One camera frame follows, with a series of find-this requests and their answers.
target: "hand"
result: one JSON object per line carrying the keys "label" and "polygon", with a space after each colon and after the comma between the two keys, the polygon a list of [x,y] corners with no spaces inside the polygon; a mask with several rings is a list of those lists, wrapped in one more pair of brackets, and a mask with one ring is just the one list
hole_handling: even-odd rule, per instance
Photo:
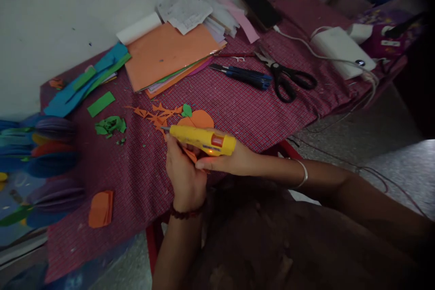
{"label": "hand", "polygon": [[166,144],[166,172],[174,188],[174,208],[179,212],[194,211],[206,198],[207,175],[195,169],[177,140],[169,134],[166,134]]}
{"label": "hand", "polygon": [[[217,135],[229,135],[222,131],[211,129]],[[249,148],[237,140],[236,147],[232,155],[221,155],[216,157],[204,157],[196,162],[197,169],[208,169],[215,171],[228,172],[235,175],[254,175],[254,168],[260,155],[252,152]]]}

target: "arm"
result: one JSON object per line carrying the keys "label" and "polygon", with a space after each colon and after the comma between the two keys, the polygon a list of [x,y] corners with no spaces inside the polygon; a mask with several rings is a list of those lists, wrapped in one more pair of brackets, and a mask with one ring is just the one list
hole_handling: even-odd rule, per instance
{"label": "arm", "polygon": [[[342,212],[396,247],[415,251],[433,228],[432,221],[392,200],[359,175],[323,162],[301,162],[307,168],[308,179],[298,191]],[[203,158],[196,166],[202,165],[206,169],[267,178],[287,188],[297,187],[304,178],[299,162],[253,153],[240,142],[232,156]],[[388,230],[380,230],[376,224],[382,228],[388,225]]]}
{"label": "arm", "polygon": [[[206,198],[207,176],[205,172],[195,169],[175,138],[167,134],[166,140],[166,170],[174,188],[174,208],[178,212],[194,211],[202,206]],[[201,214],[187,220],[171,216],[155,265],[153,290],[181,287],[201,247],[201,227]]]}

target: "person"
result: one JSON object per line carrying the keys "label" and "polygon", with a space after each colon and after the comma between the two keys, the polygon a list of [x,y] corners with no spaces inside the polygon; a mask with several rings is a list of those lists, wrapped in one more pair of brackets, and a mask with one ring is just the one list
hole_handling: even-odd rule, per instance
{"label": "person", "polygon": [[[204,157],[194,166],[180,146],[167,135],[173,214],[154,290],[398,289],[429,255],[433,222],[355,173],[260,155],[239,141],[231,156]],[[207,201],[202,169],[230,174]],[[296,187],[321,206],[292,200],[287,189]],[[211,202],[206,223],[201,208]]]}

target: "yellow glue gun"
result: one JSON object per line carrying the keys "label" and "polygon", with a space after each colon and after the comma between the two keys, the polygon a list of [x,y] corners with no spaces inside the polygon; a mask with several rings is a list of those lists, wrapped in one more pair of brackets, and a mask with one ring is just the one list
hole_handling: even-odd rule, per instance
{"label": "yellow glue gun", "polygon": [[161,127],[169,131],[180,143],[190,144],[203,150],[209,156],[231,155],[236,147],[236,139],[229,135],[216,135],[213,131],[191,126],[172,125]]}

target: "person's left hand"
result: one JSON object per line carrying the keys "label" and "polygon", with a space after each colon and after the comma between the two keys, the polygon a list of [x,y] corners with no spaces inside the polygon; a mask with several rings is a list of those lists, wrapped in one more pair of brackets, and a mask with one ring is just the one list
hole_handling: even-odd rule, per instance
{"label": "person's left hand", "polygon": [[178,212],[194,211],[206,198],[207,174],[195,169],[175,137],[166,134],[166,144],[166,171],[174,188],[174,208]]}

